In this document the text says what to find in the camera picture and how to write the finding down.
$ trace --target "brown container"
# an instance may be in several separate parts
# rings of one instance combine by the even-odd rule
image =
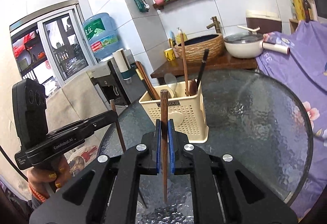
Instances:
[[[282,20],[278,14],[266,11],[246,11],[246,25],[256,29],[260,27],[258,33],[266,34],[274,31],[282,32]]]
[[[208,60],[221,56],[225,49],[222,34],[196,37],[185,41],[186,61],[189,63],[200,63],[205,49],[209,49]],[[175,45],[173,50],[177,58],[182,57],[181,44]]]

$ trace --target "cream plastic utensil caddy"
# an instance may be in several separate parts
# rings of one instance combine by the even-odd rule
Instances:
[[[171,90],[167,85],[154,87],[158,94],[160,90]],[[207,126],[201,84],[194,96],[186,97],[185,81],[177,83],[176,98],[168,99],[168,119],[174,120],[175,130],[188,136],[190,143],[204,143],[208,139]],[[160,119],[160,100],[151,100],[148,92],[140,98],[142,105],[153,124]]]

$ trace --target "round glass tabletop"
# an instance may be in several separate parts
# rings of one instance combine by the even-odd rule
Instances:
[[[280,82],[246,70],[204,72],[202,93],[209,136],[196,145],[210,155],[231,154],[291,205],[307,178],[313,151],[310,121],[300,100]],[[127,148],[155,128],[138,101],[121,113],[119,122]],[[115,125],[99,152],[122,154]],[[189,176],[168,176],[167,204],[162,174],[142,175],[140,191],[148,208],[138,204],[136,223],[193,223]]]

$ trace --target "sink basin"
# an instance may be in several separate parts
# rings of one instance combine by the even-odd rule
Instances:
[[[205,49],[209,49],[208,60],[224,53],[225,42],[222,34],[211,34],[196,37],[185,41],[186,61],[189,63],[200,63]],[[181,44],[174,46],[176,57],[182,58]]]

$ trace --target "white pot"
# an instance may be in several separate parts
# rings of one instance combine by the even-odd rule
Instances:
[[[241,59],[254,58],[259,56],[264,49],[284,54],[290,53],[289,47],[263,42],[263,35],[256,33],[260,28],[249,29],[241,26],[239,27],[250,30],[253,34],[239,33],[226,37],[224,39],[225,47],[231,56]]]

